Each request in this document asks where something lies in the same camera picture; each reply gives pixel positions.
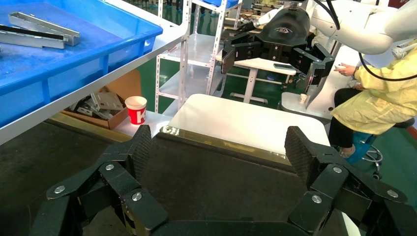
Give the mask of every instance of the metal screw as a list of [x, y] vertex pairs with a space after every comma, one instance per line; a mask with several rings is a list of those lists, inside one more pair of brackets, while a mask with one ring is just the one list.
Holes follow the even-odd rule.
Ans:
[[138, 200], [140, 200], [142, 198], [142, 194], [141, 193], [135, 193], [135, 194], [133, 194], [133, 196], [132, 196], [132, 200], [134, 200], [134, 201], [138, 201]]
[[319, 196], [317, 196], [317, 195], [313, 195], [312, 197], [311, 197], [311, 199], [313, 200], [313, 202], [315, 202], [315, 203], [322, 203], [322, 199], [319, 197]]
[[398, 198], [398, 193], [392, 191], [391, 189], [387, 191], [387, 193], [394, 198]]
[[334, 170], [336, 173], [342, 173], [342, 169], [340, 169], [339, 167], [333, 167], [333, 170]]
[[114, 166], [114, 165], [112, 165], [112, 164], [107, 165], [107, 166], [106, 166], [106, 170], [107, 170], [107, 171], [109, 171], [109, 170], [113, 169], [114, 167], [115, 167], [115, 166]]
[[64, 185], [61, 185], [61, 186], [58, 186], [58, 187], [55, 189], [54, 193], [58, 194], [58, 193], [63, 192], [64, 190], [65, 190], [65, 186], [64, 186]]

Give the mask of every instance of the yellow coat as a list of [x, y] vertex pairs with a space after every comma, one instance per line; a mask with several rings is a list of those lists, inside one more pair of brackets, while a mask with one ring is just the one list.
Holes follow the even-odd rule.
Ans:
[[[384, 78], [399, 79], [416, 75], [417, 47], [402, 60], [394, 60], [387, 67], [368, 67]], [[417, 78], [400, 82], [384, 81], [369, 74], [363, 66], [356, 71], [355, 78], [366, 90], [336, 107], [331, 113], [345, 126], [354, 131], [381, 134], [396, 123], [417, 115]]]

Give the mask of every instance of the paper cup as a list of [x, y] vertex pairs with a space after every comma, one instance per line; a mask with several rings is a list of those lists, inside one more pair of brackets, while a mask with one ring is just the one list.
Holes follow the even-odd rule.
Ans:
[[128, 97], [124, 103], [130, 117], [130, 123], [143, 124], [145, 122], [147, 100], [141, 96]]
[[300, 103], [301, 104], [304, 104], [304, 102], [306, 101], [306, 99], [307, 99], [307, 95], [306, 94], [300, 94]]

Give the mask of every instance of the green floor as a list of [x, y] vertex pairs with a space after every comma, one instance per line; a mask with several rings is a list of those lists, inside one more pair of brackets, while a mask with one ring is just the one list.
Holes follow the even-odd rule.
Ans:
[[[154, 8], [148, 11], [156, 14], [157, 10]], [[164, 18], [168, 20], [175, 20], [176, 24], [180, 23], [181, 15], [176, 13], [175, 8], [164, 9]], [[208, 12], [206, 16], [200, 19], [198, 33], [215, 34], [215, 27], [217, 24], [216, 17], [211, 17]], [[148, 108], [153, 111], [155, 100], [155, 65], [156, 59], [153, 59], [138, 68], [142, 76], [142, 94], [148, 100]], [[173, 61], [162, 60], [161, 64], [161, 84], [174, 75], [179, 70], [179, 63]], [[233, 74], [248, 75], [248, 70], [234, 68], [231, 71]], [[258, 78], [265, 78], [268, 75], [266, 71], [260, 71]], [[283, 81], [285, 77], [277, 78], [277, 81]], [[244, 93], [247, 80], [238, 77], [228, 76], [226, 86], [223, 93], [223, 98], [242, 101], [240, 98], [231, 98], [231, 92]], [[303, 85], [299, 84], [298, 88], [294, 85], [289, 85], [286, 91], [300, 92]], [[253, 91], [253, 96], [268, 99], [268, 104], [251, 101], [251, 104], [266, 106], [276, 109], [281, 97], [281, 86], [271, 83], [256, 82]], [[173, 100], [165, 97], [160, 97], [159, 112], [163, 112]], [[380, 135], [374, 145], [384, 155], [383, 165], [381, 167], [382, 181], [388, 183], [401, 191], [403, 191], [409, 198], [409, 204], [417, 209], [417, 141], [406, 131], [393, 128], [383, 135]], [[373, 174], [374, 166], [365, 161], [359, 161], [355, 167], [368, 174]]]

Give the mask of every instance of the red paper cup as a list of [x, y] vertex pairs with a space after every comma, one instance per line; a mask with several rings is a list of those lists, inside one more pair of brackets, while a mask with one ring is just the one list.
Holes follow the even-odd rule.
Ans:
[[146, 98], [141, 96], [128, 97], [124, 103], [127, 107], [127, 113], [130, 117], [130, 123], [143, 124], [146, 114]]

